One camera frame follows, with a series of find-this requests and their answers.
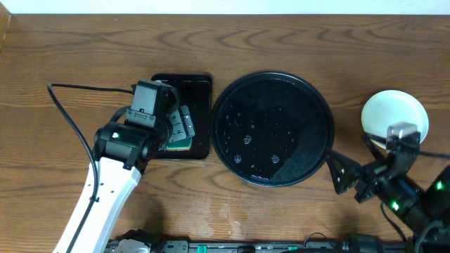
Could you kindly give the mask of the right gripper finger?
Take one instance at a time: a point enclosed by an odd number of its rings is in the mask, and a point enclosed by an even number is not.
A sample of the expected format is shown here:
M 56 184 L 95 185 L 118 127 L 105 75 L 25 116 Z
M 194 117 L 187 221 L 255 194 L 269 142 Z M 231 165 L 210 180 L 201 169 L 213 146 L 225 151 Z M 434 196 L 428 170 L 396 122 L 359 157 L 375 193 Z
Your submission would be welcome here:
M 365 143 L 366 147 L 371 152 L 372 156 L 376 160 L 385 158 L 385 156 L 377 149 L 376 145 L 374 144 L 374 141 L 377 141 L 377 142 L 383 141 L 384 143 L 386 143 L 386 138 L 376 136 L 376 135 L 373 135 L 370 133 L 363 133 L 361 135 L 361 138 L 362 138 L 363 142 Z
M 325 149 L 325 159 L 338 195 L 354 187 L 360 177 L 361 165 L 358 162 L 331 149 Z

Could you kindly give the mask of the light blue plate top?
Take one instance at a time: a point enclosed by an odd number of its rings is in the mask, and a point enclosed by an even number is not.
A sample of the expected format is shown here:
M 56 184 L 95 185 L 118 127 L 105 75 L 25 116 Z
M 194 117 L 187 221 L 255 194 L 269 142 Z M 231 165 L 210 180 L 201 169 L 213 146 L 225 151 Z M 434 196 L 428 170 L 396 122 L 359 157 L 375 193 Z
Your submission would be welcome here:
M 363 106 L 361 123 L 365 132 L 386 138 L 389 126 L 407 122 L 415 124 L 422 143 L 429 130 L 428 114 L 423 105 L 403 91 L 381 91 L 368 99 Z

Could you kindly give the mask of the green yellow sponge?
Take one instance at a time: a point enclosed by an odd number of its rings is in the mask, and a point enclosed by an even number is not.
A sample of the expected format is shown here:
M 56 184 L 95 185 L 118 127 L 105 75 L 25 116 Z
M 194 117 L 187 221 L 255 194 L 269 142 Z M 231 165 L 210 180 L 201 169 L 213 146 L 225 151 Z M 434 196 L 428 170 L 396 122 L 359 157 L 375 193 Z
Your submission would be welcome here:
M 167 144 L 167 151 L 178 152 L 190 150 L 192 146 L 192 138 L 188 137 L 180 141 L 175 141 Z

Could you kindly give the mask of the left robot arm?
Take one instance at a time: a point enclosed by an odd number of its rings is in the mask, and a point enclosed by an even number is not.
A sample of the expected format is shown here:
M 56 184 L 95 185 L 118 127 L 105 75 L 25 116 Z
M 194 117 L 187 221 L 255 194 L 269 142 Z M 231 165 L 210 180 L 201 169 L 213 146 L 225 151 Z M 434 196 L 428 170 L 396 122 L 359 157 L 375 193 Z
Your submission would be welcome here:
M 143 129 L 119 124 L 120 108 L 96 138 L 80 199 L 55 252 L 103 252 L 122 208 L 155 153 Z

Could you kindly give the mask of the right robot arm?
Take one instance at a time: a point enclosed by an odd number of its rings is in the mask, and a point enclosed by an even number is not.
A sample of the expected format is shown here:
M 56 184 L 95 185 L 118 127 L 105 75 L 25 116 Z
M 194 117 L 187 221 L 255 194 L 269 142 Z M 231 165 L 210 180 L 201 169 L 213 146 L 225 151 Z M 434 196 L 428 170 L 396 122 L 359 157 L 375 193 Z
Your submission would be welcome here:
M 414 234 L 407 252 L 449 251 L 449 169 L 445 168 L 423 190 L 407 173 L 420 151 L 418 131 L 385 138 L 387 154 L 373 144 L 379 136 L 362 136 L 374 161 L 365 165 L 330 148 L 324 156 L 335 192 L 340 195 L 354 188 L 355 200 L 363 203 L 377 197 Z

